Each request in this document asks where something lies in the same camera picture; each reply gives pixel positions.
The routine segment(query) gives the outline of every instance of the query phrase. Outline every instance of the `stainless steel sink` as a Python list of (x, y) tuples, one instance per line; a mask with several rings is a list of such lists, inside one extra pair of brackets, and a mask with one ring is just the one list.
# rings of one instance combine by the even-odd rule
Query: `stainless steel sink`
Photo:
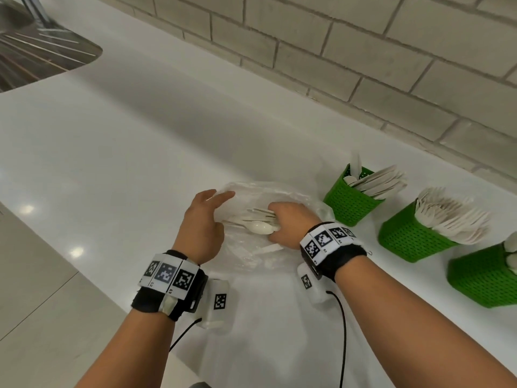
[(0, 92), (79, 68), (102, 54), (29, 1), (0, 0)]

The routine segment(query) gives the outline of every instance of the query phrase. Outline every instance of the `clear plastic bag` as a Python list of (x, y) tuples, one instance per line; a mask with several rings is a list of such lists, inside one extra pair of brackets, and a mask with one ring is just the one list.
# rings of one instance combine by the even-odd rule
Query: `clear plastic bag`
[[(215, 212), (215, 220), (222, 221), (241, 214), (248, 208), (267, 209), (269, 203), (289, 201), (303, 203), (323, 221), (333, 221), (332, 208), (313, 196), (309, 196), (281, 182), (231, 182), (218, 193), (234, 190), (235, 196)], [(299, 250), (282, 248), (271, 243), (267, 236), (252, 234), (245, 228), (224, 227), (224, 243), (210, 267), (225, 272), (290, 272), (302, 260)]]

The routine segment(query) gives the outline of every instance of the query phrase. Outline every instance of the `person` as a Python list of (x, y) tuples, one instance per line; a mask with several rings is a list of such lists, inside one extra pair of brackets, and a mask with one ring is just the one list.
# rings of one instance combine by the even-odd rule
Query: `person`
[[(224, 240), (214, 210), (233, 192), (198, 193), (187, 209), (173, 250), (201, 265)], [(270, 240), (292, 249), (320, 218), (302, 204), (271, 203), (281, 230)], [(397, 388), (517, 388), (517, 378), (450, 320), (385, 273), (366, 255), (333, 278), (375, 356)], [(175, 322), (162, 312), (133, 309), (76, 388), (158, 388)]]

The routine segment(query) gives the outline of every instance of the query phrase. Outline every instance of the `perforated basket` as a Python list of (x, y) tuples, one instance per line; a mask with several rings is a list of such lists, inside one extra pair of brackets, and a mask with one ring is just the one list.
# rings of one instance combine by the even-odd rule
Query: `perforated basket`
[[(363, 168), (359, 179), (370, 174), (373, 174), (371, 170)], [(357, 189), (349, 187), (343, 181), (343, 177), (348, 175), (350, 175), (350, 165), (339, 176), (323, 201), (333, 209), (334, 216), (338, 221), (352, 227), (384, 200), (373, 199)]]
[(457, 245), (420, 224), (415, 218), (415, 207), (416, 201), (383, 223), (378, 235), (383, 247), (414, 263)]
[(484, 307), (517, 304), (517, 275), (506, 266), (509, 254), (498, 244), (451, 260), (447, 280)]

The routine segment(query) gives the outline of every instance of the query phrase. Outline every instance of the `tile floor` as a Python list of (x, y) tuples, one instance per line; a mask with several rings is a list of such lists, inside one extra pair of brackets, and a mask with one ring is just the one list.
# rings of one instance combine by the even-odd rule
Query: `tile floor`
[[(73, 388), (124, 317), (0, 204), (0, 386)], [(196, 382), (193, 372), (169, 357), (162, 387)]]

